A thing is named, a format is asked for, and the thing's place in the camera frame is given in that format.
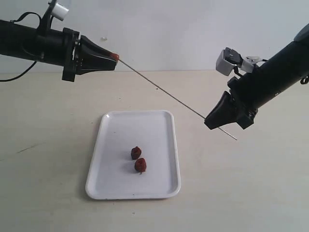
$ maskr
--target wall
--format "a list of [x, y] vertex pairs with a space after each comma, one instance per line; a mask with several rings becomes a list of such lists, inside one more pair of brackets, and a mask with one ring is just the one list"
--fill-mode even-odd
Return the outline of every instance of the wall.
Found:
[[[45, 12], [45, 0], [6, 0], [0, 18]], [[309, 1], [299, 0], [73, 0], [64, 22], [138, 70], [208, 70], [230, 46], [244, 55], [269, 58], [308, 22]], [[35, 16], [23, 24], [36, 26]], [[0, 56], [0, 73], [20, 73], [30, 61]], [[37, 64], [34, 72], [61, 71]], [[119, 64], [118, 71], [127, 70]]]

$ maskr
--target beige table surface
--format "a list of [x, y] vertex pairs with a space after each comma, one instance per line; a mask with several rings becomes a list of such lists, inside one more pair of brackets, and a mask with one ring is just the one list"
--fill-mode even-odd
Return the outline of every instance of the beige table surface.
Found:
[[[228, 80], [215, 71], [144, 74], [205, 116]], [[133, 72], [0, 83], [0, 231], [308, 231], [308, 102], [309, 87], [296, 84], [248, 129], [225, 126], [234, 141]], [[101, 116], [153, 109], [175, 117], [180, 193], [90, 200], [84, 185]]]

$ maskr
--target white plastic tray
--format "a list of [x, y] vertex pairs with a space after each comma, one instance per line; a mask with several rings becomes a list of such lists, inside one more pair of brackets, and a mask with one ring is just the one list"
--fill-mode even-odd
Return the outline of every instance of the white plastic tray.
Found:
[[[146, 172], [134, 169], [131, 149], [142, 149]], [[180, 171], [173, 115], [168, 111], [109, 112], [102, 118], [85, 186], [97, 200], [175, 196]]]

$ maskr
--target food piece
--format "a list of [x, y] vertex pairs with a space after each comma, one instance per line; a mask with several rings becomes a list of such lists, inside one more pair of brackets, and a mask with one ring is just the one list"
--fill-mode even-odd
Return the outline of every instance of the food piece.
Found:
[[133, 160], [137, 160], [140, 157], [140, 155], [141, 155], [141, 149], [138, 146], [136, 146], [131, 150], [131, 157]]
[[135, 161], [134, 168], [139, 173], [143, 173], [146, 171], [146, 160], [144, 158], [139, 158], [137, 161]]

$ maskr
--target thin metal skewer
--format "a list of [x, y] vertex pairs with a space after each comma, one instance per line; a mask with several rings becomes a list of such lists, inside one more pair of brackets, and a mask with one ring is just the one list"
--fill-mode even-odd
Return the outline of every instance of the thin metal skewer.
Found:
[[[151, 84], [153, 84], [154, 86], [156, 86], [158, 89], [160, 89], [161, 91], [165, 92], [167, 95], [169, 95], [171, 98], [173, 98], [174, 100], [178, 101], [180, 104], [182, 104], [183, 106], [185, 106], [186, 108], [188, 108], [189, 110], [191, 110], [193, 113], [195, 113], [196, 115], [200, 116], [202, 119], [205, 119], [205, 117], [203, 115], [201, 115], [200, 113], [198, 113], [197, 111], [195, 111], [194, 109], [192, 109], [190, 106], [186, 105], [185, 103], [183, 103], [181, 100], [175, 98], [173, 95], [171, 95], [169, 92], [167, 92], [166, 90], [164, 90], [163, 88], [161, 88], [160, 86], [158, 86], [156, 83], [154, 83], [153, 81], [151, 81], [150, 79], [148, 79], [147, 77], [145, 77], [143, 74], [141, 74], [139, 71], [133, 69], [130, 65], [126, 64], [125, 62], [123, 62], [121, 59], [119, 59], [119, 61], [121, 63], [123, 63], [124, 65], [126, 65], [129, 69], [131, 69], [132, 71], [136, 72], [138, 75], [140, 75], [142, 78], [144, 78], [146, 81], [150, 82]], [[222, 128], [218, 127], [219, 130], [221, 130], [222, 132], [224, 132], [225, 134], [227, 134], [228, 136], [232, 137], [233, 139], [237, 140], [236, 137], [234, 137], [233, 135], [231, 135], [230, 133], [226, 132], [225, 130], [223, 130]]]

